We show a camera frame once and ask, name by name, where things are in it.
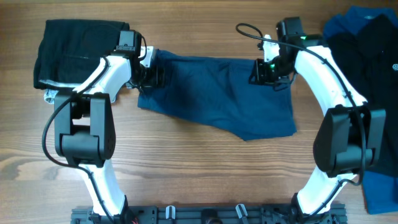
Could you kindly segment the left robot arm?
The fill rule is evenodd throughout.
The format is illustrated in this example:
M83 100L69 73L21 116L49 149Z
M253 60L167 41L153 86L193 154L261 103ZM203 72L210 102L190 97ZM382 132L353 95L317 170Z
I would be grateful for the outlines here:
M55 150L66 160L62 165L77 170L90 193L87 223L134 221L111 161L116 147L111 100L123 85L139 91L164 86L164 69L151 64L154 52L139 32L123 30L86 81L55 97L48 124L55 128Z

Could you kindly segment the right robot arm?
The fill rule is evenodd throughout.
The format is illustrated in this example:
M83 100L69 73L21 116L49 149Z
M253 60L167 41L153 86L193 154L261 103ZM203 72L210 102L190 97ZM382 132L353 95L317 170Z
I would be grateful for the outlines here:
M293 196L288 218L321 223L334 216L331 204L342 188L361 185L365 170L379 160L386 112L368 105L338 68L325 39L307 35L299 17L285 18L276 30L276 40L255 35L264 57L256 60L249 82L278 91L301 75L315 95L324 116L313 143L316 167Z

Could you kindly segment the dark blue shorts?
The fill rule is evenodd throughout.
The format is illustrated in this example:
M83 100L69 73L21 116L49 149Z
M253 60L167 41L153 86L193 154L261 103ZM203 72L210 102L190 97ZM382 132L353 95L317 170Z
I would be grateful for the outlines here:
M223 129L244 141L297 131L290 89L249 84L253 60L159 50L154 63L165 70L165 84L140 94L139 108Z

